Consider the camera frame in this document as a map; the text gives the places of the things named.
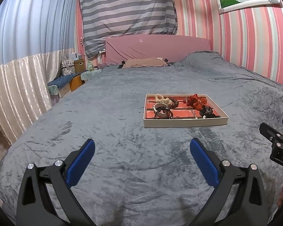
blue curtain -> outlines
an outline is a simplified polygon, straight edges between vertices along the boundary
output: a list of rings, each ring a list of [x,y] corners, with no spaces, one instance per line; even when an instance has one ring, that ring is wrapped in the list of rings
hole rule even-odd
[[[74,48],[77,0],[4,0],[0,6],[0,65]]]

gray striped fabric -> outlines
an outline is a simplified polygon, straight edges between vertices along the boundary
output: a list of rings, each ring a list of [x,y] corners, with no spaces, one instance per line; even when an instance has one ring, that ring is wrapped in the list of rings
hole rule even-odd
[[[88,58],[105,48],[106,37],[176,34],[174,0],[80,0]]]

gray blanket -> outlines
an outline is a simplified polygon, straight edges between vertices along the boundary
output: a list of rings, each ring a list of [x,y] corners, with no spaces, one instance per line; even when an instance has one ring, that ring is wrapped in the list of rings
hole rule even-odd
[[[176,34],[174,0],[80,0],[88,58],[105,48],[109,36]]]
[[[227,113],[228,124],[145,129],[147,93],[207,94]],[[41,116],[8,150],[0,162],[0,196],[15,213],[28,163],[51,165],[92,138],[96,153],[72,191],[97,225],[184,225],[213,191],[189,152],[190,140],[198,137],[236,166],[258,165],[271,214],[283,167],[269,159],[271,143],[260,135],[259,125],[267,122],[283,133],[282,118],[283,85],[214,52],[190,54],[170,67],[110,66]]]

pink headboard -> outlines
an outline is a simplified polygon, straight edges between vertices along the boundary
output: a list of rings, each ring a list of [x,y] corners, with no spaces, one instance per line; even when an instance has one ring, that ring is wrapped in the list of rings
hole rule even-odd
[[[106,61],[121,64],[127,59],[161,57],[179,62],[196,51],[211,50],[208,39],[183,35],[128,35],[106,39]]]

curtain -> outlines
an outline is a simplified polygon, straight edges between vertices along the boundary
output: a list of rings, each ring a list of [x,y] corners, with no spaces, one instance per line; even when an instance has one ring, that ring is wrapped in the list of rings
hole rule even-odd
[[[76,1],[0,6],[0,125],[11,143],[52,107],[47,83],[74,52]]]

